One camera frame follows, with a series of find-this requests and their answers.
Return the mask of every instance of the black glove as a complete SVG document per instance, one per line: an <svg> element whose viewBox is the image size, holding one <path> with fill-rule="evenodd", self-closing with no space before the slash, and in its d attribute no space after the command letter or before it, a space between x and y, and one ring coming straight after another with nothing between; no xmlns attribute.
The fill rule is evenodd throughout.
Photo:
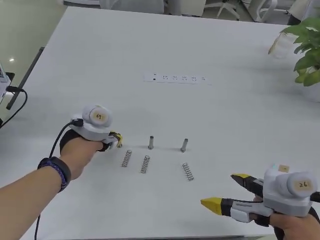
<svg viewBox="0 0 320 240"><path fill-rule="evenodd" d="M70 129L68 130L63 137L60 140L60 153L62 151L62 149L64 148L64 146L71 141L72 139L76 139L76 138L83 138L82 136L80 136L78 133L76 133L74 130ZM103 142L103 148L101 150L99 150L99 152L104 152L105 150L107 150L109 147L111 146L111 143L104 143Z"/></svg>

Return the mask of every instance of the black cable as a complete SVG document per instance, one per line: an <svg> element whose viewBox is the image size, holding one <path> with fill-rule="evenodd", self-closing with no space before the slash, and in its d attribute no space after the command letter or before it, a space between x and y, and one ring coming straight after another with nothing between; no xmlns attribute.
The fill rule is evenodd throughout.
<svg viewBox="0 0 320 240"><path fill-rule="evenodd" d="M24 108L24 106L26 105L27 100L28 100L28 93L22 88L19 88L19 87L16 87L16 86L8 86L6 88L6 91L7 92L11 92L11 93L23 92L24 95L25 95L25 99L24 99L24 102L21 105L21 107L17 111L15 111L15 113L11 117L9 117L8 120L6 120L2 125L0 125L0 129L3 128L3 126L6 125L11 119L13 119L17 115L17 113L20 112L21 109Z"/></svg>
<svg viewBox="0 0 320 240"><path fill-rule="evenodd" d="M74 125L77 127L81 127L83 126L84 121L80 118L72 120L71 122L67 123L66 125L64 125L64 127L61 129L61 131L59 132L58 136L56 137L54 144L51 148L50 154L49 154L49 158L52 158L52 155L54 154L55 148L57 146L57 143L61 137L61 135L64 133L64 131L67 129L67 127L69 127L70 125ZM37 220L36 220L36 225L35 225L35 231L34 231L34 240L37 240L37 235L38 235L38 230L39 230L39 223L40 223L40 217L41 214L38 216Z"/></svg>

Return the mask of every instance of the human hand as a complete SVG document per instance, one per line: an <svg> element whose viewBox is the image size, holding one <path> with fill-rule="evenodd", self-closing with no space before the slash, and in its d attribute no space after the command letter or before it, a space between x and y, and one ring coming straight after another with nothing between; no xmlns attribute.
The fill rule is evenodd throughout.
<svg viewBox="0 0 320 240"><path fill-rule="evenodd" d="M87 141L82 137L68 141L61 150L60 159L71 171L71 180L77 179L94 154L103 148L100 141Z"/></svg>
<svg viewBox="0 0 320 240"><path fill-rule="evenodd" d="M255 196L255 202L261 202L262 199ZM311 208L309 213L317 215L316 211ZM295 217L274 213L270 216L270 225L284 232L284 240L320 240L320 224L318 220L308 214L306 217Z"/></svg>

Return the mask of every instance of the electrical socket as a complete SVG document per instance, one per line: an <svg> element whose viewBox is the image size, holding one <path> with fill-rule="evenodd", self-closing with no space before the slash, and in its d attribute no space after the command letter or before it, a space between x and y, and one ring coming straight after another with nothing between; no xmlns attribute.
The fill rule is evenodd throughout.
<svg viewBox="0 0 320 240"><path fill-rule="evenodd" d="M211 85L206 77L195 75L167 75L158 73L146 73L144 81L155 83L179 83L179 84L202 84Z"/></svg>

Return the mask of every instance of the metal spring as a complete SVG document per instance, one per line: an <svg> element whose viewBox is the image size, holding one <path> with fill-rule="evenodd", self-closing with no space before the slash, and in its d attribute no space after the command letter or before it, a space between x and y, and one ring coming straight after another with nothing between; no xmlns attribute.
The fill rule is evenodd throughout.
<svg viewBox="0 0 320 240"><path fill-rule="evenodd" d="M128 166L128 162L129 162L129 160L130 160L131 154L132 154L132 151L131 151L131 150L127 150L127 151L125 152L125 156L124 156L124 158L123 158L121 167L126 168L126 167Z"/></svg>
<svg viewBox="0 0 320 240"><path fill-rule="evenodd" d="M191 172L191 170L190 170L189 165L188 165L187 162L185 162L185 163L182 164L182 168L183 168L183 170L184 170L184 172L185 172L185 176L186 176L186 179L187 179L188 181L192 181L192 180L195 179L194 176L192 175L192 172Z"/></svg>
<svg viewBox="0 0 320 240"><path fill-rule="evenodd" d="M148 155L144 156L144 160L140 169L140 173L142 174L146 174L147 173L147 168L148 168L148 164L150 162L150 157Z"/></svg>

